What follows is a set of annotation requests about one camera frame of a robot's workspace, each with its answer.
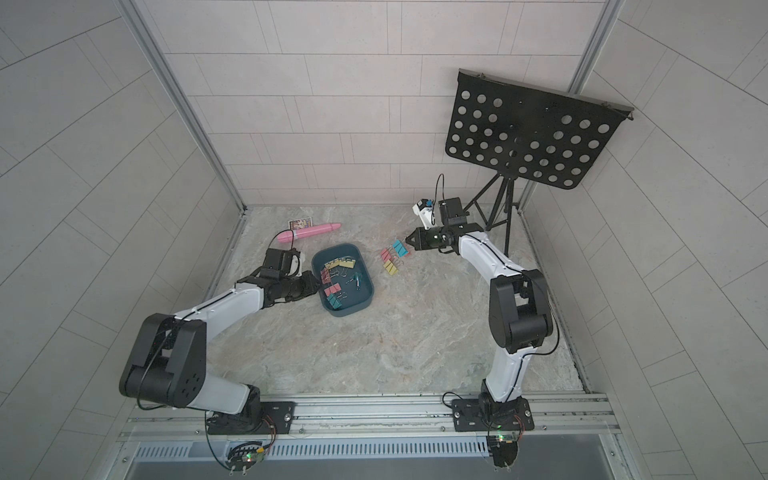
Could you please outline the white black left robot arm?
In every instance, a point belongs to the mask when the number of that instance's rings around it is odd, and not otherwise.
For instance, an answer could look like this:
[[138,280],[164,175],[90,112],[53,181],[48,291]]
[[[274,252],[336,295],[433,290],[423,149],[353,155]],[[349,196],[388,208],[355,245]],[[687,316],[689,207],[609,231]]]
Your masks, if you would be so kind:
[[245,317],[310,297],[321,283],[310,271],[284,278],[247,276],[224,293],[176,314],[142,323],[118,383],[139,407],[191,408],[239,415],[256,389],[207,373],[207,345]]

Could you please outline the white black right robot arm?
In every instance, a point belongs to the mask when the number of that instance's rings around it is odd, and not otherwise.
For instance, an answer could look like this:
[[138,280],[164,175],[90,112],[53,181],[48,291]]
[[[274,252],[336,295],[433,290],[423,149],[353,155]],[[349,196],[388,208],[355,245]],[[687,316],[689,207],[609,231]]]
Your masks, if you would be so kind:
[[530,361],[555,330],[543,274],[514,263],[474,224],[418,227],[406,243],[417,251],[455,253],[487,281],[488,325],[497,351],[478,403],[486,422],[510,416],[521,402]]

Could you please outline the teal plastic storage box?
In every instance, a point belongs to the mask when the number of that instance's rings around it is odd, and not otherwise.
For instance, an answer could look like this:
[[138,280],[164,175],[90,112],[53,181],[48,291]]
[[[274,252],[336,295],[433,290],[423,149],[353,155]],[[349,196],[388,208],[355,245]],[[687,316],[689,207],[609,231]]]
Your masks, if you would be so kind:
[[332,316],[348,316],[371,304],[374,286],[356,245],[344,243],[321,250],[311,265],[321,283],[321,304]]

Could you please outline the teal binder clip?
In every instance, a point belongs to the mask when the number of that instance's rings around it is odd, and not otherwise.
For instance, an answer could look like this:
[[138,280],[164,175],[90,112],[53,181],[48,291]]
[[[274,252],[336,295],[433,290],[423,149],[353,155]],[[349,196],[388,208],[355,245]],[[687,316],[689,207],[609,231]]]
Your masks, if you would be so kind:
[[399,258],[405,257],[409,254],[408,248],[399,239],[396,239],[393,242],[392,248]]

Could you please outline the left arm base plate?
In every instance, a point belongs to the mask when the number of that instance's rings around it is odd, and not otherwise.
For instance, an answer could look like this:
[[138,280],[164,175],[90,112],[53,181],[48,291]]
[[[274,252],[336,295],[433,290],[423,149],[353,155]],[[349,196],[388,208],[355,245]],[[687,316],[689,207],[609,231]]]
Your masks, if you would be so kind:
[[296,406],[291,401],[251,402],[239,414],[214,412],[205,425],[210,435],[288,434]]

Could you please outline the yellow binder clip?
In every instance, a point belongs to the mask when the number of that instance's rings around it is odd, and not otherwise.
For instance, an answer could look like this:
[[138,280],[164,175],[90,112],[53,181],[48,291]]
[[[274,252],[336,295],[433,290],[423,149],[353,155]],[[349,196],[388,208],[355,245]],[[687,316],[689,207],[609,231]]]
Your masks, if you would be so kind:
[[397,266],[391,260],[387,260],[384,267],[389,275],[395,275],[398,272]]

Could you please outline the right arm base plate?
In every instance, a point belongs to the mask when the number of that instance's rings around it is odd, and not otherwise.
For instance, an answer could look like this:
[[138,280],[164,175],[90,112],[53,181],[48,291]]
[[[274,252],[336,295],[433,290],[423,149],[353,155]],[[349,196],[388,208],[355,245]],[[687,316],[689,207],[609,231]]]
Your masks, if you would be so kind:
[[457,432],[526,433],[535,429],[529,402],[523,397],[501,403],[481,393],[477,398],[455,398],[450,408]]

